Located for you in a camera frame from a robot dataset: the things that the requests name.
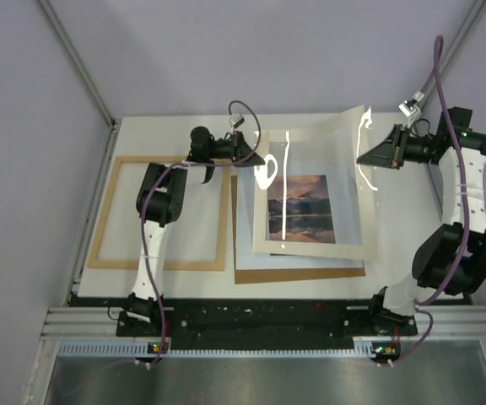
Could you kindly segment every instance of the wire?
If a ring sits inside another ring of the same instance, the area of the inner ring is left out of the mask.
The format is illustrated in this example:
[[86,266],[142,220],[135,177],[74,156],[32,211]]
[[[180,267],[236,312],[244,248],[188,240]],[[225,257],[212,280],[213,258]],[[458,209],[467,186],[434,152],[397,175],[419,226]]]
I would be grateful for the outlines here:
[[112,316],[110,315],[110,310],[111,310],[111,307],[109,306],[109,307],[108,307],[108,311],[107,311],[108,317],[109,317],[110,319],[112,319],[113,321],[119,321],[119,320],[118,320],[118,319],[116,319],[116,318],[112,318]]
[[[431,305],[433,302],[436,301],[436,299],[440,296],[440,294],[444,292],[444,290],[447,287],[447,284],[449,284],[449,282],[455,275],[455,271],[458,269],[459,263],[461,262],[464,252],[467,249],[468,237],[470,235],[470,210],[468,207],[468,197],[467,197],[467,188],[466,188],[466,166],[464,165],[464,159],[462,158],[461,145],[459,144],[459,141],[456,138],[455,128],[453,127],[451,116],[449,115],[449,111],[447,110],[446,98],[444,96],[444,89],[442,87],[442,80],[440,76],[440,57],[442,54],[443,47],[444,47],[444,37],[442,35],[438,35],[435,39],[433,74],[435,76],[436,90],[438,92],[438,97],[440,98],[440,104],[442,107],[445,123],[447,124],[447,130],[451,137],[451,143],[453,144],[453,148],[455,149],[456,157],[459,163],[459,171],[461,177],[461,201],[462,201],[462,215],[464,218],[463,221],[464,230],[462,231],[461,244],[459,245],[459,248],[455,255],[455,259],[451,264],[451,268],[449,269],[449,272],[447,272],[446,276],[440,283],[438,289],[436,289],[436,291],[428,299],[426,299],[423,302],[417,299],[413,301],[415,305],[419,305],[419,306]],[[432,317],[432,314],[430,314],[430,312],[426,310],[421,310],[419,308],[416,309],[416,312],[420,314],[425,314],[426,316],[429,317],[429,327],[421,336],[421,338],[404,355],[402,355],[399,359],[392,362],[393,364],[397,364],[399,361],[404,361],[406,358],[412,355],[412,353],[415,352],[415,350],[423,344],[425,339],[430,335],[430,332],[432,331],[432,327],[434,325],[434,319]]]
[[423,344],[425,339],[429,337],[430,332],[432,331],[432,326],[435,324],[435,319],[433,318],[432,314],[427,310],[420,309],[417,309],[416,312],[419,314],[425,314],[429,317],[429,327],[427,327],[427,330],[423,333],[423,335],[421,335],[421,338],[414,343],[413,346],[406,351],[406,353],[402,354],[397,360],[392,361],[393,365],[397,365],[410,357]]
[[416,124],[418,122],[426,122],[427,123],[427,135],[430,135],[430,121],[426,118],[419,118],[416,122],[414,122],[412,124],[412,126],[410,127],[410,133],[412,133],[412,135],[414,135],[415,137],[420,137],[421,135],[419,135],[418,133],[415,133],[413,131],[413,129],[415,128]]
[[[161,323],[161,334],[160,334],[160,347],[163,348],[165,346],[166,342],[166,317],[165,317],[165,308],[162,303],[162,298],[160,297],[159,291],[157,289],[157,285],[155,284],[154,278],[153,278],[153,273],[151,272],[151,266],[149,264],[149,251],[148,251],[148,242],[146,240],[145,236],[145,214],[147,207],[149,205],[149,201],[151,200],[155,190],[160,186],[162,183],[162,180],[168,175],[170,170],[176,168],[176,167],[189,167],[189,166],[207,166],[207,167],[228,167],[228,166],[233,166],[233,165],[238,165],[240,163],[246,162],[248,159],[252,157],[252,155],[257,151],[258,146],[260,144],[260,140],[262,139],[262,127],[260,125],[260,120],[258,120],[257,115],[254,113],[252,108],[248,106],[246,103],[240,100],[232,100],[228,104],[228,112],[229,114],[232,114],[232,105],[234,104],[240,104],[243,105],[252,115],[254,120],[256,121],[256,125],[258,126],[258,136],[256,139],[256,145],[252,149],[252,151],[243,159],[237,160],[235,162],[230,162],[230,163],[192,163],[192,162],[186,162],[186,163],[172,163],[170,166],[166,168],[166,170],[160,175],[160,177],[157,179],[157,181],[153,184],[151,187],[151,190],[149,190],[148,195],[145,197],[145,200],[143,201],[143,206],[142,206],[142,211],[140,213],[140,234],[142,238],[142,248],[143,248],[143,254],[145,256],[145,267],[148,272],[148,278],[149,282],[153,286],[153,291],[155,293],[155,298],[157,299],[157,303],[159,305],[159,310],[160,310],[160,323]],[[157,357],[155,357],[155,360],[153,361],[153,365],[157,364],[160,360],[160,355],[162,353],[162,350],[160,350],[157,353]]]

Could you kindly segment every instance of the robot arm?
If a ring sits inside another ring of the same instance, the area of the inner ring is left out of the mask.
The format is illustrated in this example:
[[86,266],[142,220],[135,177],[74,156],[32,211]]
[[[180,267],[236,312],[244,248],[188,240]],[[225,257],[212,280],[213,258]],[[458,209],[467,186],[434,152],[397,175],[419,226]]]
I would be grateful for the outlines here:
[[[188,187],[208,183],[213,177],[213,159],[230,159],[237,167],[264,165],[264,160],[253,153],[246,143],[243,133],[235,129],[243,123],[243,116],[236,114],[229,119],[233,131],[225,138],[215,140],[206,127],[196,127],[191,132],[191,151],[181,167],[171,169],[153,190],[145,208],[144,234],[148,247],[145,255],[143,246],[138,262],[138,275],[132,293],[127,297],[124,309],[128,316],[140,321],[153,322],[159,310],[155,302],[164,294],[162,280],[166,246],[173,223],[180,217],[185,190]],[[151,163],[138,192],[136,209],[142,213],[144,204],[156,182],[168,168]],[[151,283],[153,279],[158,295]]]
[[[486,135],[468,126],[470,110],[449,109],[466,166],[466,194],[469,207],[467,253],[461,259],[445,288],[450,295],[471,294],[486,278],[486,211],[483,194],[483,170],[486,162]],[[435,135],[414,137],[408,127],[397,124],[387,138],[358,157],[357,163],[400,169],[405,161],[438,165],[443,181],[442,225],[419,247],[412,274],[395,285],[385,287],[373,297],[375,316],[403,323],[415,312],[417,287],[438,289],[461,244],[464,218],[458,159],[451,145],[442,114]]]

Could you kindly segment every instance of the white cable tie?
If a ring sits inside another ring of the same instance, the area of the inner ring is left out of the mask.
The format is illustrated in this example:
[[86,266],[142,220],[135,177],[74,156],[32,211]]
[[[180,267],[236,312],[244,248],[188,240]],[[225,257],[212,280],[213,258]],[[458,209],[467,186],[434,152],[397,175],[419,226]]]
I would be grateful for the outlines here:
[[150,256],[150,255],[144,255],[143,253],[140,253],[140,256],[143,257],[144,259],[158,259],[158,256]]
[[473,184],[459,183],[456,186],[458,186],[458,187],[465,186],[466,188],[469,188],[470,190],[481,190],[481,191],[484,191],[484,189],[482,187],[474,186]]
[[482,192],[482,191],[483,191],[483,188],[481,188],[479,190],[466,190],[465,192],[458,192],[457,195],[458,196],[472,196],[474,198],[477,198],[476,192]]

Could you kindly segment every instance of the photograph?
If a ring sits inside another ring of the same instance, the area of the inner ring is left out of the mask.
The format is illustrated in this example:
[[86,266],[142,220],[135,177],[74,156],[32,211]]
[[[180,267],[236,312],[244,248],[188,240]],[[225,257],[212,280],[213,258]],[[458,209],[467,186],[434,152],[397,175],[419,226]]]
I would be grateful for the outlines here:
[[286,178],[286,235],[283,239],[284,178],[267,189],[269,240],[335,243],[335,231],[325,175]]

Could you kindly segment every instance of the mountain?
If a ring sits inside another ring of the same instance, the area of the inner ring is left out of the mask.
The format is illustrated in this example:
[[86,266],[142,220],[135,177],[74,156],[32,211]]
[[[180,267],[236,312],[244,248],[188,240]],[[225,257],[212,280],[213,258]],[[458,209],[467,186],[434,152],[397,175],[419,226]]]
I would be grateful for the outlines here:
[[[283,228],[283,217],[269,217],[269,232],[278,233]],[[331,215],[290,215],[286,217],[286,231],[291,234],[316,234],[333,231]]]
[[[267,200],[270,215],[283,214],[282,200]],[[328,214],[331,215],[331,205],[328,198],[288,198],[286,200],[287,215]]]

